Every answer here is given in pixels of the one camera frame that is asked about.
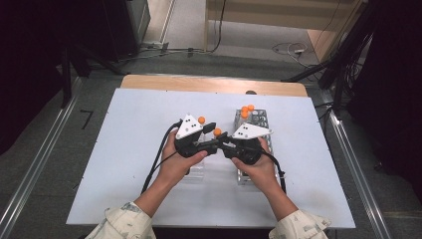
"black fabric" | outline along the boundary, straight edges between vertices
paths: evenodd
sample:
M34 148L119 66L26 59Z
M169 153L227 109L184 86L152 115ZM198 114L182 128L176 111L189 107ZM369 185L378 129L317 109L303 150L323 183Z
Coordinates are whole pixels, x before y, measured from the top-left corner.
M374 139L384 168L409 180L422 201L422 7L385 4L347 109Z
M31 2L0 3L0 154L62 87L60 44Z

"white tabletop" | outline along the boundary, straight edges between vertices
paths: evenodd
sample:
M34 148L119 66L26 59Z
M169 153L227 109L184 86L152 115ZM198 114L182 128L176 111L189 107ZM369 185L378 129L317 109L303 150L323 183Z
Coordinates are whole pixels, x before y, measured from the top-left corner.
M267 111L275 157L288 195L301 209L354 228L311 99L117 89L91 155L68 224L98 224L108 207L135 199L167 129L187 113L234 131L235 110ZM205 158L202 182L176 185L153 217L167 227L271 228L276 218L262 194L239 186L236 168L219 151Z

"sleeve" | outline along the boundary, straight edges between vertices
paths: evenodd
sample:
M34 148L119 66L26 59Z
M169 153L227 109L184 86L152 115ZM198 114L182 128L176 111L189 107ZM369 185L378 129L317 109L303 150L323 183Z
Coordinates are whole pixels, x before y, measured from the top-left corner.
M106 209L105 219L86 239L142 238L155 239L151 218L133 202L122 208Z
M323 230L331 222L328 219L298 210L280 220L270 234L270 239L326 239Z

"floor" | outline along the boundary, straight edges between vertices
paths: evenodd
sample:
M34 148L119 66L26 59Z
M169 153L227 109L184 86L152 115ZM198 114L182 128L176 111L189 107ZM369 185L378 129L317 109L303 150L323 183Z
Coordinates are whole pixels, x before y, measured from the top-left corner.
M203 1L176 0L172 5L172 1L149 0L149 4L152 19L160 19L159 22L162 26L165 25L165 19L168 19L168 28L151 27L151 31L148 31L146 35L148 42L162 40L162 42L169 42L171 48L203 47L203 31L200 31L203 25L199 21L192 21L184 17L188 12L191 13L190 16L201 18L200 7L203 6L201 5ZM172 14L168 15L171 6L174 9ZM163 13L163 15L155 17L157 14L153 13ZM215 42L214 22L210 22L209 25L208 42L210 45L208 48L212 48ZM280 45L278 51L273 49L273 46L277 44L288 44L289 46L296 42L308 46L306 54L291 56L287 52L286 45ZM224 23L221 46L213 56L187 58L183 54L178 54L147 60L139 58L120 63L119 66L134 74L224 76L278 81L301 72L305 68L301 63L305 65L318 64L305 31ZM67 226L66 218L101 129L113 90L118 88L121 83L120 76L115 76L97 66L94 67L97 70L93 71L91 77L82 79L79 99L63 127L61 136L50 152L43 173L34 186L9 238L33 238L34 236L37 238L78 238L93 229L93 227L86 226ZM323 103L321 92L316 85L316 79L319 76L320 74L316 74L309 79L302 80L315 105ZM11 196L18 188L21 178L42 146L44 138L60 112L60 103L61 94L58 94L28 125L13 147L0 155L1 211L5 210ZM87 121L87 115L81 111L94 112L90 123L84 129L81 128ZM319 116L324 111L324 108L316 109ZM342 115L349 140L352 142L356 157L383 213L391 238L415 238L417 235L421 235L422 206L413 194L409 183L400 177L386 175L382 170L375 171L373 169L377 160L371 152L370 141L365 132L353 122L347 112L343 112ZM330 124L327 125L326 135L357 227L352 230L331 230L328 236L330 238L375 238L372 225L344 160L341 146L338 144ZM169 236L166 233L168 232L157 229L158 238ZM172 233L172 236L195 238L191 234L204 233L204 231L174 230ZM211 237L214 235L213 233L217 236L221 231L216 233L210 230L207 233ZM254 233L265 237L268 232ZM251 235L249 237L242 235L242 238L253 238Z

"person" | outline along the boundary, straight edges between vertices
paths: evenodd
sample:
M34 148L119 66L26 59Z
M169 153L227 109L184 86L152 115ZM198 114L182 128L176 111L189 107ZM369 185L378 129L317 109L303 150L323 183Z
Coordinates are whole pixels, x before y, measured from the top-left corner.
M176 131L172 131L163 149L162 158L176 151L174 146ZM259 138L264 150L268 150L267 142ZM154 239L151 218L164 200L168 192L185 175L194 164L200 162L206 151L184 158L178 153L160 165L158 175L145 192L122 208L107 209L105 219L87 239L102 238L148 238ZM267 156L254 165L247 165L238 158L232 158L237 168L251 177L256 187L267 197L277 219L276 227L270 231L269 238L326 238L323 230L330 224L328 219L300 210L280 187L275 175L273 162Z

